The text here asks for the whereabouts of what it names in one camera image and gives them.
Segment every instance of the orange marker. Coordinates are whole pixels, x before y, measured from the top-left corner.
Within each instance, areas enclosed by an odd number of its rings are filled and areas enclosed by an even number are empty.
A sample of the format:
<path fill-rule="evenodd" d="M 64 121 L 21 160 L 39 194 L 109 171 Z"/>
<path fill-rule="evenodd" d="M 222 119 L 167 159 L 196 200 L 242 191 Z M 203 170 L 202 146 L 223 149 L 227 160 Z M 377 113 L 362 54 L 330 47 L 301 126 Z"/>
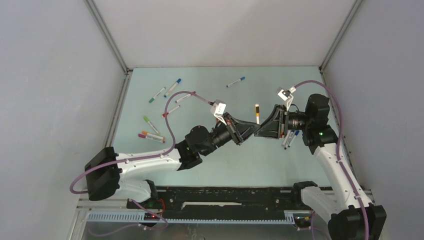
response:
<path fill-rule="evenodd" d="M 142 131 L 141 133 L 146 135 L 146 136 L 149 136 L 149 137 L 152 137 L 152 138 L 155 138 L 155 139 L 158 139 L 158 140 L 162 140 L 163 142 L 165 142 L 165 137 L 163 137 L 163 136 L 158 136 L 158 135 L 146 132 L 146 131 Z"/>

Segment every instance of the white wall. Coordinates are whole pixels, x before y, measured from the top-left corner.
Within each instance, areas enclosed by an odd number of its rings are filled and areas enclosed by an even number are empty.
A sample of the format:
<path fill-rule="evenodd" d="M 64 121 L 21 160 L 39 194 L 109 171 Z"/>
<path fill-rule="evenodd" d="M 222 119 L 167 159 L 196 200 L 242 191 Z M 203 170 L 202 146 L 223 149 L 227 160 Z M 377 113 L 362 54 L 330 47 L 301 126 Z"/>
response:
<path fill-rule="evenodd" d="M 96 0 L 130 67 L 319 66 L 354 0 Z"/>
<path fill-rule="evenodd" d="M 393 240 L 423 238 L 423 10 L 422 0 L 365 1 L 325 71 L 356 173 Z"/>
<path fill-rule="evenodd" d="M 66 238 L 122 78 L 83 0 L 0 1 L 2 240 Z"/>

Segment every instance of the robotic arm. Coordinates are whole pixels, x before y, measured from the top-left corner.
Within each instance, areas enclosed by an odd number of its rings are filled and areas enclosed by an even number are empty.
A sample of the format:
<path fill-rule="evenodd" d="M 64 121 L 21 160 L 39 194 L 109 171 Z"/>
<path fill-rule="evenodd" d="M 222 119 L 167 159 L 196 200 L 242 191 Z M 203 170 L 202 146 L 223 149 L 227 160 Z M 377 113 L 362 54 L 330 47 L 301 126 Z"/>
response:
<path fill-rule="evenodd" d="M 330 112 L 329 98 L 312 94 L 308 98 L 305 112 L 288 112 L 295 90 L 294 87 L 289 90 L 283 88 L 278 90 L 277 93 L 284 100 L 284 104 L 276 104 L 271 115 L 261 125 L 234 118 L 225 112 L 225 103 L 216 100 L 211 109 L 212 114 L 219 120 L 215 127 L 211 131 L 200 125 L 193 127 L 185 139 L 177 143 L 168 154 L 162 154 L 166 150 L 116 154 L 113 147 L 104 148 L 85 166 L 86 171 L 107 162 L 126 161 L 100 168 L 86 175 L 89 199 L 99 201 L 114 196 L 133 199 L 140 203 L 149 198 L 157 198 L 154 183 L 150 180 L 140 182 L 140 176 L 155 171 L 191 169 L 202 163 L 200 155 L 207 156 L 231 140 L 241 145 L 252 135 L 279 139 L 290 130 L 302 130 L 303 142 L 323 167 L 336 196 L 336 202 L 325 196 L 311 181 L 294 184 L 292 191 L 294 201 L 311 207 L 328 222 L 328 229 L 333 239 L 360 239 L 364 236 L 364 218 L 357 198 L 361 197 L 368 215 L 369 235 L 378 239 L 386 219 L 386 212 L 382 206 L 373 205 L 349 167 L 344 172 L 339 166 L 340 162 L 345 166 L 348 165 L 342 151 L 340 151 L 341 159 L 336 158 L 338 138 L 327 124 Z M 151 155 L 158 157 L 129 160 Z M 350 176 L 358 195 L 354 193 L 346 175 Z"/>

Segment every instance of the metal frame edge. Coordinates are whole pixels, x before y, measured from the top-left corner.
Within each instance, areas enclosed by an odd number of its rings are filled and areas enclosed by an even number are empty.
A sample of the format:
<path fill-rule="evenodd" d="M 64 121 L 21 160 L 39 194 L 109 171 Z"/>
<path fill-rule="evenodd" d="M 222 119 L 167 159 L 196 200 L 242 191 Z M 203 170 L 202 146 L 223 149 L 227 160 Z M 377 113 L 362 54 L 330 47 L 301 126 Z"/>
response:
<path fill-rule="evenodd" d="M 131 77 L 133 76 L 133 72 L 130 71 L 124 78 L 122 82 L 122 86 L 119 91 L 119 95 L 116 101 L 115 109 L 113 111 L 112 119 L 110 121 L 110 127 L 107 131 L 106 139 L 104 142 L 104 147 L 111 147 L 115 134 L 117 132 L 118 123 L 120 120 L 121 112 L 124 107 L 125 97 L 127 96 L 128 87 L 130 86 Z"/>
<path fill-rule="evenodd" d="M 82 240 L 84 237 L 84 231 L 86 228 L 87 218 L 90 215 L 90 210 L 87 209 L 76 209 L 73 224 L 69 235 L 68 240 Z"/>
<path fill-rule="evenodd" d="M 345 36 L 345 33 L 348 31 L 349 26 L 352 23 L 352 20 L 358 13 L 362 3 L 365 0 L 355 0 L 352 7 L 350 8 L 349 13 L 346 16 L 346 19 L 344 20 L 343 24 L 341 25 L 340 29 L 338 30 L 337 36 L 335 37 L 333 43 L 331 44 L 327 54 L 324 57 L 324 60 L 321 63 L 320 70 L 323 72 L 326 67 L 328 66 L 331 58 L 334 55 L 334 52 L 336 51 L 337 47 L 339 46 L 340 42 L 342 41 L 343 37 Z"/>
<path fill-rule="evenodd" d="M 127 74 L 128 73 L 127 64 L 125 63 L 124 58 L 122 57 L 117 44 L 112 38 L 111 32 L 109 31 L 108 26 L 103 20 L 103 17 L 96 6 L 95 0 L 84 0 L 84 2 L 88 10 L 90 11 L 91 15 L 93 16 L 95 22 L 97 23 L 97 26 L 100 29 L 101 33 L 103 34 L 107 44 L 109 45 L 110 49 L 115 55 L 116 60 L 119 62 L 120 67 L 122 68 L 123 72 Z"/>

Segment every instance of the marker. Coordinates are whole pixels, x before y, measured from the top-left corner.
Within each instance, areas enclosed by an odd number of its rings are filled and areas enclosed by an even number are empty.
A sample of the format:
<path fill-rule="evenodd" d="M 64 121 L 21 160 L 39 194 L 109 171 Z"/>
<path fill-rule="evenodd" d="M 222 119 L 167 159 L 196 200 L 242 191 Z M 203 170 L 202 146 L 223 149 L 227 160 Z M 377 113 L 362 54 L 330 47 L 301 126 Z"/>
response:
<path fill-rule="evenodd" d="M 155 126 L 153 126 L 153 124 L 150 122 L 149 118 L 147 116 L 143 117 L 144 120 L 146 121 L 146 123 L 148 123 L 150 125 L 150 127 L 158 134 L 161 135 L 161 133 L 156 129 Z"/>
<path fill-rule="evenodd" d="M 152 138 L 156 138 L 156 139 L 159 139 L 159 140 L 162 140 L 163 142 L 165 142 L 165 137 L 163 137 L 163 136 L 158 136 L 158 135 L 152 134 L 150 132 L 146 132 L 146 131 L 142 131 L 141 133 L 143 135 L 146 135 L 146 136 L 149 136 L 149 137 L 152 137 Z"/>
<path fill-rule="evenodd" d="M 293 141 L 295 140 L 296 136 L 299 134 L 299 130 L 296 131 L 296 133 L 294 134 L 293 138 L 291 138 L 290 143 L 288 144 L 288 147 L 290 148 L 290 146 L 292 145 Z"/>
<path fill-rule="evenodd" d="M 254 105 L 254 109 L 255 109 L 255 111 L 256 111 L 256 124 L 261 124 L 261 123 L 259 122 L 259 104 L 255 104 L 255 105 Z"/>
<path fill-rule="evenodd" d="M 244 77 L 244 76 L 242 76 L 241 78 L 239 78 L 239 79 L 237 79 L 237 80 L 233 81 L 232 83 L 228 84 L 226 87 L 227 87 L 227 88 L 229 88 L 229 87 L 231 87 L 233 84 L 238 83 L 238 82 L 241 82 L 241 81 L 243 81 L 244 79 L 245 79 L 245 77 Z"/>
<path fill-rule="evenodd" d="M 168 97 L 168 95 L 174 90 L 174 88 L 181 82 L 181 78 L 178 78 L 178 80 L 169 88 L 169 90 L 163 95 L 165 98 Z"/>
<path fill-rule="evenodd" d="M 154 141 L 157 141 L 157 142 L 161 142 L 163 144 L 165 143 L 165 141 L 163 141 L 163 140 L 160 140 L 160 139 L 157 139 L 157 138 L 154 138 L 154 137 L 151 137 L 151 136 L 146 136 L 144 134 L 139 133 L 138 136 L 142 139 L 150 139 L 150 140 L 154 140 Z"/>
<path fill-rule="evenodd" d="M 289 137 L 290 137 L 290 134 L 291 134 L 291 133 L 292 133 L 292 131 L 290 130 L 290 132 L 288 132 L 288 133 L 285 135 L 284 141 L 282 141 L 281 146 L 286 145 L 287 140 L 289 140 Z"/>
<path fill-rule="evenodd" d="M 288 136 L 287 142 L 284 144 L 284 149 L 287 149 L 287 147 L 289 146 L 289 143 L 292 140 L 292 138 L 293 138 L 294 135 L 295 135 L 295 131 L 292 130 L 290 132 L 290 136 Z"/>
<path fill-rule="evenodd" d="M 166 113 L 166 116 L 168 116 L 168 115 L 169 115 L 170 113 L 172 113 L 173 111 L 177 110 L 179 107 L 181 107 L 181 105 L 178 105 L 178 106 L 174 107 L 173 109 L 169 110 L 169 111 Z"/>
<path fill-rule="evenodd" d="M 187 94 L 187 95 L 183 96 L 182 98 L 176 100 L 175 103 L 177 104 L 177 103 L 181 102 L 182 100 L 184 100 L 184 99 L 186 99 L 186 98 L 188 98 L 190 96 L 191 96 L 191 94 Z"/>
<path fill-rule="evenodd" d="M 165 90 L 165 87 L 162 87 L 162 89 L 161 89 L 160 91 L 158 91 L 158 92 L 156 93 L 156 95 L 154 95 L 152 98 L 150 98 L 150 100 L 148 101 L 148 103 L 152 103 L 152 102 L 153 102 L 153 100 L 155 100 L 155 98 L 156 98 L 157 96 L 159 96 L 159 94 L 161 94 L 164 90 Z"/>

